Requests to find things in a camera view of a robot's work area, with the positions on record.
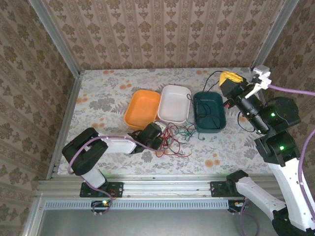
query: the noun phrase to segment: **metal bracket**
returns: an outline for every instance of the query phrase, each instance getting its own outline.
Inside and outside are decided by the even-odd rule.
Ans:
[[[228,189],[226,181],[213,181],[210,182],[211,197],[243,197],[243,195],[236,193],[231,193]]]
[[[254,75],[254,77],[257,75],[258,75],[258,77],[255,78],[255,81],[253,79],[253,82],[255,82],[255,86],[252,89],[252,91],[250,91],[245,96],[246,99],[249,98],[250,96],[254,95],[255,93],[257,93],[261,89],[267,89],[268,85],[271,84],[271,80],[269,79],[269,76],[270,76],[269,67],[264,66],[264,65],[259,65],[259,66],[254,68],[252,74]]]
[[[124,183],[123,182],[109,182],[104,189],[100,188],[106,193],[110,194],[113,198],[123,197]],[[82,183],[80,190],[81,198],[108,198],[105,194],[90,189],[86,183]]]

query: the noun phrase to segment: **yellow object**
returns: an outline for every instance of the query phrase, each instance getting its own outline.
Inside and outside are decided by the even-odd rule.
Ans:
[[[239,76],[233,72],[229,72],[229,71],[224,71],[220,74],[220,82],[219,82],[219,85],[221,86],[221,84],[224,83],[224,81],[226,81],[226,79],[229,79],[233,82],[236,82],[236,83],[240,83],[243,81],[243,77],[242,76]]]
[[[161,95],[149,90],[138,90],[132,96],[125,113],[125,123],[134,130],[143,130],[153,122],[158,113]]]

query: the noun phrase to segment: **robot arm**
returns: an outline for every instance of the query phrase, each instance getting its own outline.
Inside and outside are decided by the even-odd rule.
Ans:
[[[162,142],[161,134],[166,126],[158,121],[147,125],[144,130],[128,133],[123,136],[107,137],[106,139],[98,139],[87,145],[76,157],[71,165],[74,174],[81,176],[92,187],[100,188],[107,184],[104,175],[95,167],[99,159],[104,153],[126,153],[135,154],[142,152],[145,148],[136,144],[137,141],[149,148],[158,149]],[[69,144],[67,144],[62,153],[66,160],[71,163],[75,154],[89,140],[103,136],[96,132],[94,128],[87,128]]]
[[[273,171],[285,204],[266,193],[244,172],[232,173],[227,181],[234,184],[235,192],[248,197],[267,214],[278,235],[314,235],[315,222],[298,181],[300,153],[293,137],[286,130],[300,122],[298,108],[290,98],[277,97],[263,105],[253,96],[260,89],[268,88],[271,82],[269,75],[266,67],[254,69],[255,84],[251,85],[239,75],[223,72],[220,76],[220,88],[227,98],[225,106],[237,106],[257,133],[264,134],[255,140],[256,148]],[[304,175],[303,183],[312,207],[315,208]]]

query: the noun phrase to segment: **white bowl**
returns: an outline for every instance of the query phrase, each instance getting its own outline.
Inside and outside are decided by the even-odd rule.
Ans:
[[[183,86],[167,85],[163,88],[157,116],[167,123],[182,125],[188,118],[191,91]]]

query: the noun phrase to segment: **floral tablecloth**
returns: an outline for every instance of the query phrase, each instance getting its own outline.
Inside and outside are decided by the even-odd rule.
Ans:
[[[83,77],[81,89],[74,109],[66,143],[83,130],[94,127],[106,135],[123,135],[130,132],[124,123],[124,114],[132,95],[139,89],[162,92],[166,85],[180,85],[190,89],[192,94],[202,91],[204,83],[212,72],[228,70],[245,78],[250,77],[249,68],[185,68],[185,69],[130,69],[130,70],[90,70]],[[218,81],[220,73],[208,81],[210,85]],[[219,85],[212,91],[221,94]],[[156,157],[152,151],[128,155],[121,153],[104,154],[98,168],[105,175],[165,175],[165,174],[229,174],[242,169],[247,173],[271,173],[258,154],[254,139],[255,133],[244,131],[237,124],[238,109],[226,110],[227,125],[217,134],[197,134],[186,142],[182,136],[176,138],[185,143],[181,145],[189,157]],[[193,121],[190,106],[189,121]],[[252,129],[248,121],[241,117],[240,123]],[[58,174],[67,174],[68,163],[62,156]]]

